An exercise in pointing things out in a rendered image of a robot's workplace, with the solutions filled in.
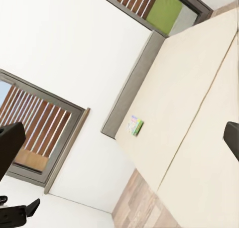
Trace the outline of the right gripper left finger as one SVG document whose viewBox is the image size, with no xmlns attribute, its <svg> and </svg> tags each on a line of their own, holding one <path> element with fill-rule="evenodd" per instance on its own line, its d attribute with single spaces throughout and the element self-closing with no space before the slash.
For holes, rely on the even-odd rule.
<svg viewBox="0 0 239 228">
<path fill-rule="evenodd" d="M 0 127 L 0 181 L 26 141 L 21 121 Z"/>
</svg>

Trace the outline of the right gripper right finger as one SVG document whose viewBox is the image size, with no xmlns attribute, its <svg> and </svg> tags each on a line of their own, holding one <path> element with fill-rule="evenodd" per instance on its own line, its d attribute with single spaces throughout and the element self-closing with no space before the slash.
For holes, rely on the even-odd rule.
<svg viewBox="0 0 239 228">
<path fill-rule="evenodd" d="M 239 161 L 239 123 L 228 121 L 225 126 L 223 139 Z"/>
</svg>

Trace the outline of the board game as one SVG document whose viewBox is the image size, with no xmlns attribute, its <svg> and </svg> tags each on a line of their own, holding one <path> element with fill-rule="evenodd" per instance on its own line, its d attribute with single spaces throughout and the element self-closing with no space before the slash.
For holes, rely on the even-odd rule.
<svg viewBox="0 0 239 228">
<path fill-rule="evenodd" d="M 126 129 L 134 136 L 137 135 L 140 127 L 142 126 L 143 121 L 135 116 L 131 116 L 131 119 L 126 127 Z"/>
</svg>

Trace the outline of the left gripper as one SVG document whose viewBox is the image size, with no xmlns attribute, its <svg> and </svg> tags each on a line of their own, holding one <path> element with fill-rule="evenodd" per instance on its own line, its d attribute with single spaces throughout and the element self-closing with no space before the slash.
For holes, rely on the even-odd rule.
<svg viewBox="0 0 239 228">
<path fill-rule="evenodd" d="M 31 217 L 40 205 L 40 198 L 28 206 L 0 208 L 0 228 L 18 228 L 27 223 L 27 217 Z"/>
</svg>

